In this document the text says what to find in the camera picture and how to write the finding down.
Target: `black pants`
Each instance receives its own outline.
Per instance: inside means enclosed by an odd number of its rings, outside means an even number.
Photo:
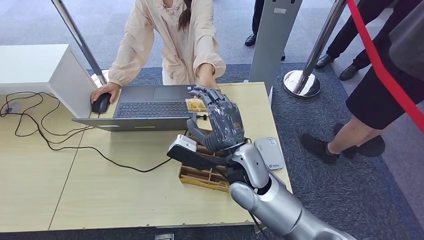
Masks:
[[[255,35],[258,35],[259,23],[261,22],[262,11],[264,10],[265,0],[254,1],[254,13],[252,20],[252,31]]]
[[[375,36],[373,43],[375,46],[382,44],[389,33],[421,2],[422,0],[399,0],[394,6],[393,13],[385,22],[380,32]],[[393,0],[361,0],[357,7],[362,16],[363,22],[368,24],[376,19],[382,11],[387,8]],[[338,58],[358,34],[358,30],[352,17],[349,17],[346,24],[337,34],[331,45],[327,49],[327,54],[333,58]],[[370,64],[365,49],[353,60],[353,65],[358,69],[363,69]]]

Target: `metal pole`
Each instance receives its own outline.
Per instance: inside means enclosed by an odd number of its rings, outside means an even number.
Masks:
[[[337,21],[342,15],[345,6],[346,0],[335,0],[303,71],[290,71],[284,76],[283,87],[291,95],[306,99],[311,98],[320,92],[320,81],[312,74],[312,70],[314,69],[314,65],[317,63],[324,46],[328,42]]]
[[[87,59],[88,63],[90,64],[94,73],[97,75],[101,84],[105,85],[107,83],[105,76],[103,76],[102,70],[100,69],[99,65],[97,64],[97,61],[95,60],[95,58],[94,58],[92,52],[90,51],[89,47],[87,46],[87,43],[84,40],[83,36],[81,35],[80,30],[78,30],[78,27],[75,25],[75,22],[72,19],[71,15],[69,14],[66,6],[62,2],[62,0],[51,0],[51,2],[56,7],[57,11],[59,12],[60,16],[62,17],[63,21],[65,22],[67,28],[69,29],[70,33],[72,34],[73,38],[75,39],[75,41],[78,44],[79,48],[81,49],[82,53],[84,54],[85,58]]]

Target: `laptop keyboard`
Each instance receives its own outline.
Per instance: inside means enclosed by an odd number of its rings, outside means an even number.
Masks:
[[[117,118],[191,117],[186,102],[124,102],[117,109]]]

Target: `laptop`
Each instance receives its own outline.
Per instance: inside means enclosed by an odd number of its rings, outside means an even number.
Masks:
[[[186,99],[196,85],[124,86],[113,118],[74,118],[74,122],[110,132],[187,130],[196,120]]]

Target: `long hair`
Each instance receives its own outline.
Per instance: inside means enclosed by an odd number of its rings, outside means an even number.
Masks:
[[[186,29],[187,25],[190,23],[190,18],[192,17],[192,0],[184,0],[184,3],[187,6],[187,9],[179,16],[178,30]]]

